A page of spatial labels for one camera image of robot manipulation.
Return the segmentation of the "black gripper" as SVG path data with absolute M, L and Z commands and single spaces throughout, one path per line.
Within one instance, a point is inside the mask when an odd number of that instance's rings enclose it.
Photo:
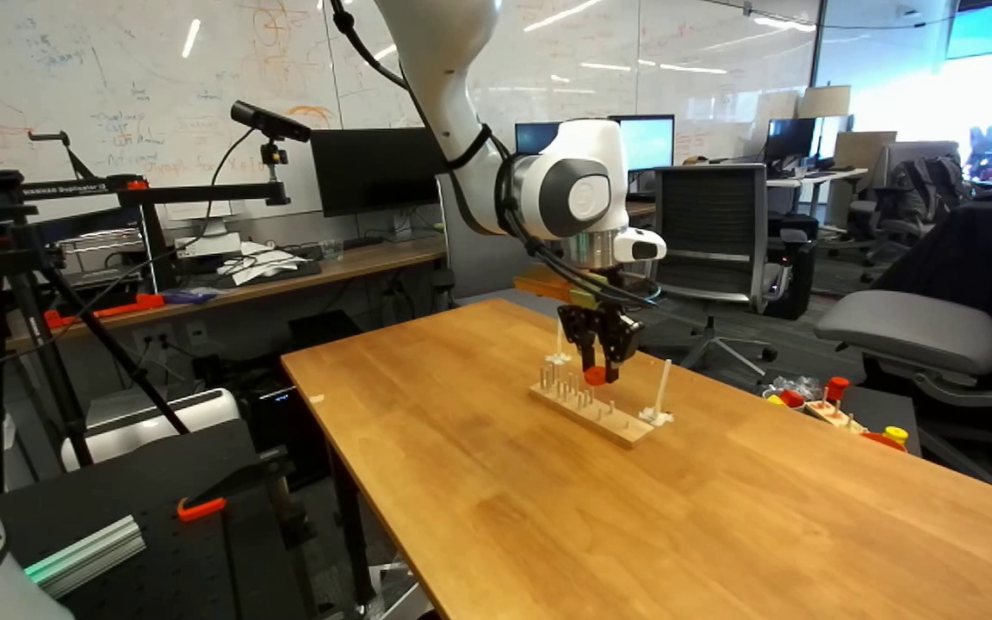
M 616 270 L 587 271 L 565 280 L 567 295 L 559 306 L 561 335 L 579 356 L 581 376 L 597 368 L 597 345 L 603 345 L 606 378 L 616 382 L 624 362 L 638 351 L 634 339 L 641 323 L 620 306 L 620 295 L 606 299 L 603 286 L 624 286 Z

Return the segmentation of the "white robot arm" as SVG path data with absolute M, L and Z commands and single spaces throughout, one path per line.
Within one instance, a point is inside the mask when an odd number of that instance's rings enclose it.
M 581 372 L 616 382 L 641 323 L 629 306 L 650 294 L 627 288 L 620 270 L 668 254 L 660 235 L 629 225 L 627 148 L 616 121 L 561 121 L 538 151 L 512 151 L 474 108 L 468 75 L 489 48 L 504 0 L 375 0 L 403 86 L 434 134 L 460 221 L 507 235 L 567 283 L 559 306 Z

